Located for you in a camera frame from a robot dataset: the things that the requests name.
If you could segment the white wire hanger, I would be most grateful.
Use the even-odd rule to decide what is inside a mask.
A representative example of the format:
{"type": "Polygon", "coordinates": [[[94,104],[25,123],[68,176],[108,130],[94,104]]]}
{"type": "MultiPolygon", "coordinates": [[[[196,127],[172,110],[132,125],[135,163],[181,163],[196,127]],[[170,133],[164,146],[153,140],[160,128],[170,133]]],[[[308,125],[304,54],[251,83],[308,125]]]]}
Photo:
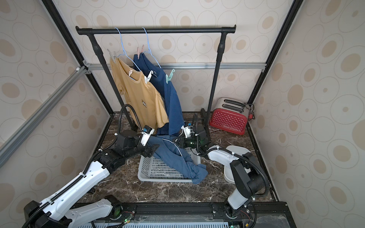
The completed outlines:
{"type": "Polygon", "coordinates": [[[178,133],[175,133],[173,135],[161,135],[160,136],[166,147],[169,149],[171,153],[173,153],[176,156],[184,157],[186,154],[185,149],[181,148],[179,146],[179,142],[181,137],[184,138],[184,132],[183,130],[179,130],[178,133]]]}

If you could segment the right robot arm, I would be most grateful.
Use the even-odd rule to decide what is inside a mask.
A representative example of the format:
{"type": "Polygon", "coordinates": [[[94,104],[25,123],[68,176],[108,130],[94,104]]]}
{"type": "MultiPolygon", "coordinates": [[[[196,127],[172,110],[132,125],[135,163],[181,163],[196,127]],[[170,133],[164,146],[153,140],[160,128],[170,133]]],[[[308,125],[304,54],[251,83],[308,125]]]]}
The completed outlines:
{"type": "Polygon", "coordinates": [[[253,205],[255,199],[268,195],[268,178],[251,152],[239,154],[213,145],[209,128],[199,124],[197,114],[193,115],[191,122],[182,131],[182,136],[177,140],[179,146],[191,148],[197,156],[208,157],[231,170],[236,189],[224,204],[228,218],[236,218],[243,208],[253,205]]]}

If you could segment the slate blue t-shirt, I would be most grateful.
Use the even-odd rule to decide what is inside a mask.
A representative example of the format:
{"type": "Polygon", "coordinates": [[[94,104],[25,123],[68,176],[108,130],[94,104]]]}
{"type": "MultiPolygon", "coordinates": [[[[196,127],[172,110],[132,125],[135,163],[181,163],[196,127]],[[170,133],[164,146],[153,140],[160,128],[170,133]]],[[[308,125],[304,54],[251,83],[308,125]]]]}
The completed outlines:
{"type": "Polygon", "coordinates": [[[176,156],[171,153],[160,135],[151,136],[147,144],[149,146],[159,144],[160,146],[154,153],[153,157],[162,160],[168,167],[173,168],[182,174],[183,177],[191,179],[193,184],[201,183],[208,175],[206,165],[196,165],[186,150],[184,157],[176,156]]]}

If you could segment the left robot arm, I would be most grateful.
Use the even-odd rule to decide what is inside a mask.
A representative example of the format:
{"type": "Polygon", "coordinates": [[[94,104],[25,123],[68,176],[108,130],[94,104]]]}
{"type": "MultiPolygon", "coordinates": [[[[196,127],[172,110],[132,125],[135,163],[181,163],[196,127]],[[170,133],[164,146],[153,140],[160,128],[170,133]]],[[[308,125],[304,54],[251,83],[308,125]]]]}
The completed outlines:
{"type": "Polygon", "coordinates": [[[41,202],[31,201],[24,207],[25,228],[77,228],[98,218],[120,212],[121,206],[113,196],[96,203],[73,209],[72,206],[100,181],[108,177],[127,159],[136,155],[151,157],[158,144],[147,144],[154,129],[140,123],[134,130],[117,130],[114,141],[99,149],[88,160],[84,170],[64,187],[41,202]]]}

